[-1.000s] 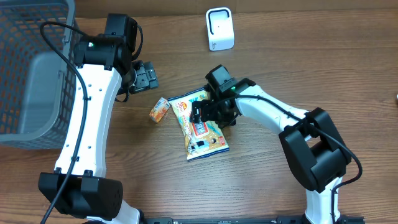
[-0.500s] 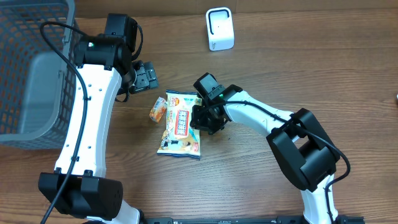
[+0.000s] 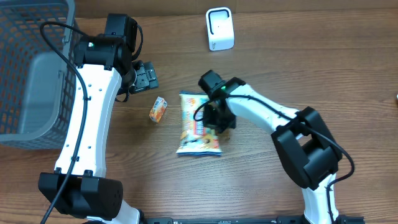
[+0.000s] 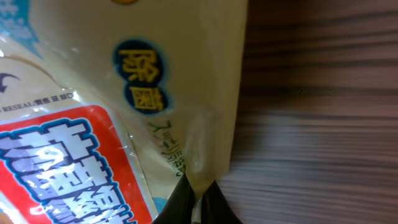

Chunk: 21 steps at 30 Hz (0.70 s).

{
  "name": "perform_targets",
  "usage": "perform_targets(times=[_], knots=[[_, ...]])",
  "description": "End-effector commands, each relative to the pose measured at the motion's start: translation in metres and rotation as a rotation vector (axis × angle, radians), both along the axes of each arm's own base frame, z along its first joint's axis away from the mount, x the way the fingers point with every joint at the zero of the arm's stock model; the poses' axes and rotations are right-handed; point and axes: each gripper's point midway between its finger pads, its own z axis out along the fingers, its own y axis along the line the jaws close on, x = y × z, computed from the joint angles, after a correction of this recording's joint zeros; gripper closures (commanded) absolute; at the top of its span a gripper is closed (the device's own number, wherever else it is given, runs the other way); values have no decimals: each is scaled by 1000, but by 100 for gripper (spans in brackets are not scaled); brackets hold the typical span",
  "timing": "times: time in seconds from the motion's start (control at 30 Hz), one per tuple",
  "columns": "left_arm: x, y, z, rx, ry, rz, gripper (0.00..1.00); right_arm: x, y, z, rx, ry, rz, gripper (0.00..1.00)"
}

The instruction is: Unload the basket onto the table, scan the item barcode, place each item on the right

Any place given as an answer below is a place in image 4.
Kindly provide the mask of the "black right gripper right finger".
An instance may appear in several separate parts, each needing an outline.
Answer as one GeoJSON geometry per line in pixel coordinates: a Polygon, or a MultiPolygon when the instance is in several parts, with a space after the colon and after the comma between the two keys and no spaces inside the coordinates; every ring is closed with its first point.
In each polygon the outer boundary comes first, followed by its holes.
{"type": "Polygon", "coordinates": [[[243,224],[232,211],[218,184],[214,181],[202,196],[202,224],[243,224]]]}

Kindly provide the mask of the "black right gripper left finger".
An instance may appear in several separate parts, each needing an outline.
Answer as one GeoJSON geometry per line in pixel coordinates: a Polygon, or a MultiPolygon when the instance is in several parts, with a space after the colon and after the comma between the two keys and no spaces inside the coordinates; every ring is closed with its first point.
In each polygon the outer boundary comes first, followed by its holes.
{"type": "Polygon", "coordinates": [[[194,204],[195,194],[184,174],[152,224],[191,224],[194,204]]]}

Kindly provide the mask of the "white orange snack bag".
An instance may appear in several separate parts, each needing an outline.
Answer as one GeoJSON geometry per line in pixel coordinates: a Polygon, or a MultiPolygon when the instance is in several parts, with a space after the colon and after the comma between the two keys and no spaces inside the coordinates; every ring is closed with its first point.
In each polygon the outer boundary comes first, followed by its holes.
{"type": "Polygon", "coordinates": [[[152,223],[229,169],[248,2],[1,0],[1,222],[152,223]]]}

